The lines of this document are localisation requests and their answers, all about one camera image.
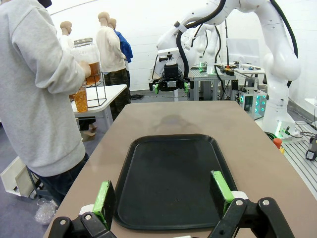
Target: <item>bolt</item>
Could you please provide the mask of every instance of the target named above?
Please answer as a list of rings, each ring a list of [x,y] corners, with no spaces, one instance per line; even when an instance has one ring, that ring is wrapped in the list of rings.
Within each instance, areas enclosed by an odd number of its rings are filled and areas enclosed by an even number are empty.
[[[264,201],[263,201],[263,205],[264,205],[264,206],[268,206],[268,205],[269,205],[269,201],[268,201],[268,200],[264,200]]]
[[[242,206],[243,205],[243,201],[238,200],[238,201],[236,201],[236,204],[237,204],[237,206]]]

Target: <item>metal workbench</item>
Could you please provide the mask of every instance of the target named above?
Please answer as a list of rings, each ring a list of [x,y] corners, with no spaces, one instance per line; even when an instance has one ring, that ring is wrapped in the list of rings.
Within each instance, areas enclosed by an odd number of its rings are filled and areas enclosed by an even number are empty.
[[[217,75],[210,75],[205,72],[200,72],[199,69],[192,69],[189,71],[189,77],[192,77],[194,79],[195,88],[190,89],[189,91],[189,100],[191,101],[198,101],[199,100],[199,91],[200,91],[200,85],[201,89],[203,91],[203,98],[204,101],[217,101],[218,99],[218,85],[220,80],[218,79]],[[230,76],[226,74],[219,73],[220,78],[225,80],[235,80],[236,76]],[[235,100],[235,91],[232,92],[230,89],[230,99],[232,101]]]

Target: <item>orange cap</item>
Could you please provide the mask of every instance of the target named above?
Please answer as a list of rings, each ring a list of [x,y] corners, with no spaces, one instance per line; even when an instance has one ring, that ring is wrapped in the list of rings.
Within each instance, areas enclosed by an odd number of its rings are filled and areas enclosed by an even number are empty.
[[[281,146],[282,146],[283,141],[282,141],[280,138],[275,138],[275,139],[273,140],[273,143],[276,145],[276,147],[277,147],[278,149],[280,149]]]

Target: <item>glass cup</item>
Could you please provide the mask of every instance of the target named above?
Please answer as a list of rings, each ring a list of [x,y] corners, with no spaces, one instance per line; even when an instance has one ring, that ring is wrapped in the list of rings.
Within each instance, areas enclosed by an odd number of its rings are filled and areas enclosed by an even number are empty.
[[[83,82],[78,92],[74,94],[74,100],[79,113],[88,111],[86,82]]]

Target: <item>white wall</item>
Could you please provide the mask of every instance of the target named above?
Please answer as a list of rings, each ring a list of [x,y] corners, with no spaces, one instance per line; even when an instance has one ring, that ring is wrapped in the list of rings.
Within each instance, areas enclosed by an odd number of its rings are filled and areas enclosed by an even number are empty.
[[[300,78],[290,87],[290,98],[314,114],[314,107],[305,101],[317,95],[315,60],[317,53],[317,0],[276,0],[285,13],[297,39],[299,59],[302,65]],[[264,43],[259,19],[254,13],[240,13],[235,10],[228,17],[229,38],[258,39],[261,61],[269,49]]]
[[[83,2],[88,0],[54,0],[48,11],[53,14]],[[117,30],[132,47],[131,90],[142,90],[149,88],[150,68],[155,62],[159,37],[201,2],[205,0],[98,0],[53,14],[52,19],[58,35],[61,35],[60,23],[68,20],[73,25],[70,36],[80,39],[94,37],[100,26],[98,13],[109,12],[110,17],[117,19]]]

